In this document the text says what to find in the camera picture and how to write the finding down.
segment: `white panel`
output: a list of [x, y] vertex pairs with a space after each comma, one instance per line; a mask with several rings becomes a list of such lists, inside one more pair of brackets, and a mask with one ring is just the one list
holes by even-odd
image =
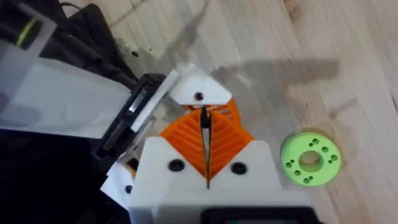
[[[197, 101], [195, 93], [202, 93], [203, 99]], [[232, 94], [214, 78], [190, 64], [170, 91], [170, 97], [181, 105], [225, 105]]]
[[[185, 164], [180, 172], [169, 170], [169, 163], [174, 159], [180, 159]], [[149, 137], [145, 140], [135, 183], [133, 198], [163, 195], [164, 192], [181, 189], [206, 188], [205, 178], [163, 137]]]
[[108, 178], [101, 186], [102, 192], [106, 193], [111, 199], [127, 208], [130, 196], [126, 193], [126, 186], [134, 187], [131, 172], [118, 162], [115, 162], [106, 174]]
[[183, 159], [165, 139], [147, 139], [128, 208], [132, 223], [199, 223], [201, 212], [211, 207], [310, 205], [306, 193], [280, 188], [266, 142], [253, 141], [236, 156], [248, 163], [247, 178], [223, 171], [211, 181], [210, 189], [187, 163], [183, 171], [170, 172], [167, 166], [176, 158]]
[[4, 94], [3, 129], [102, 138], [130, 90], [66, 63], [40, 58], [12, 95]]
[[[248, 171], [236, 175], [231, 171], [235, 162], [246, 164]], [[251, 141], [210, 182], [211, 189], [282, 190], [271, 149], [265, 141]]]

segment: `screw head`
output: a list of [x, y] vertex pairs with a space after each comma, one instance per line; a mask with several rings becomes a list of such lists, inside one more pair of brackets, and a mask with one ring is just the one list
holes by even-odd
[[248, 167], [243, 162], [234, 162], [231, 171], [236, 175], [243, 175], [248, 171]]
[[130, 194], [130, 193], [131, 193], [131, 190], [132, 190], [132, 186], [131, 186], [131, 185], [127, 185], [127, 186], [124, 188], [124, 190], [126, 191], [127, 194]]
[[194, 97], [195, 100], [197, 100], [197, 101], [201, 101], [201, 100], [203, 100], [203, 98], [204, 98], [203, 93], [200, 93], [200, 92], [195, 93], [195, 95], [194, 95], [193, 97]]
[[173, 172], [180, 172], [184, 167], [185, 164], [181, 159], [174, 159], [169, 163], [169, 170]]

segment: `green 3d printed part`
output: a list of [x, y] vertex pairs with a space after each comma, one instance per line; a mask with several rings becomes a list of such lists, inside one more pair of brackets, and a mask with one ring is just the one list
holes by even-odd
[[286, 175], [294, 182], [318, 186], [336, 176], [341, 166], [341, 154], [325, 136], [304, 132], [283, 144], [281, 161]]

